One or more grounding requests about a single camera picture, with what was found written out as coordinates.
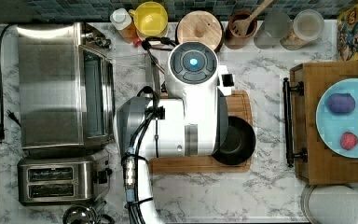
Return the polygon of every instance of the blue plate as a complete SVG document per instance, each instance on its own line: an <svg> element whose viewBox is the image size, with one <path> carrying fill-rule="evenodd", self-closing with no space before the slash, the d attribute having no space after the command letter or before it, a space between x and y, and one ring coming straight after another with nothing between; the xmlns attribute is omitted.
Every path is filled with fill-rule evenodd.
<svg viewBox="0 0 358 224"><path fill-rule="evenodd" d="M326 101L334 93L349 93L355 100L355 109L344 115L331 113ZM354 133L358 137L358 78L342 80L324 93L316 109L316 127L324 143L337 154L358 158L358 144L351 150L343 149L340 144L341 136L345 132Z"/></svg>

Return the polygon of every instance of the spice jar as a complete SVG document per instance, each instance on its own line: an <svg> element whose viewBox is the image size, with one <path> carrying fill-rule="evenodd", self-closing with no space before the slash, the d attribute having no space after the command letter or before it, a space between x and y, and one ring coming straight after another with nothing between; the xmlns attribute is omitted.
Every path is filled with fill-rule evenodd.
<svg viewBox="0 0 358 224"><path fill-rule="evenodd" d="M114 11L110 16L110 21L127 43L130 44L138 38L138 35L136 34L136 27L126 9L119 8Z"/></svg>

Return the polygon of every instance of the black frying pan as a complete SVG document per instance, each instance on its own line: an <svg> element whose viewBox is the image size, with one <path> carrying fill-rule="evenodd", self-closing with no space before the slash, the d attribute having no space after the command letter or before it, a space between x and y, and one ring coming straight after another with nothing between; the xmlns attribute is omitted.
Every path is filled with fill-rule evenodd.
<svg viewBox="0 0 358 224"><path fill-rule="evenodd" d="M255 131L244 119L228 117L227 137L212 155L225 165L238 165L255 151Z"/></svg>

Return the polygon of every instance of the toaster lever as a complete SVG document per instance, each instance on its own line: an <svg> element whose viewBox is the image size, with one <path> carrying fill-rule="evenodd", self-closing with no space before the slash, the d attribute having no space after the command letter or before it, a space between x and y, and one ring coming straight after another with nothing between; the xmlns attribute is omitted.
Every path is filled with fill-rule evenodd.
<svg viewBox="0 0 358 224"><path fill-rule="evenodd" d="M103 171L98 172L97 180L98 184L106 184L108 180L108 176L113 173L112 169L105 168Z"/></svg>

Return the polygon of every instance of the wooden lid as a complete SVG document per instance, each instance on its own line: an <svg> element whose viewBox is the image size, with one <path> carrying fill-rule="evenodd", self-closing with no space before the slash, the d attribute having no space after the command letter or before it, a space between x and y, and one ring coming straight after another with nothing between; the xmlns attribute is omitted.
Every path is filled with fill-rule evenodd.
<svg viewBox="0 0 358 224"><path fill-rule="evenodd" d="M198 41L218 51L223 44L223 27L220 21L206 11L193 11L185 15L176 29L176 40L182 44Z"/></svg>

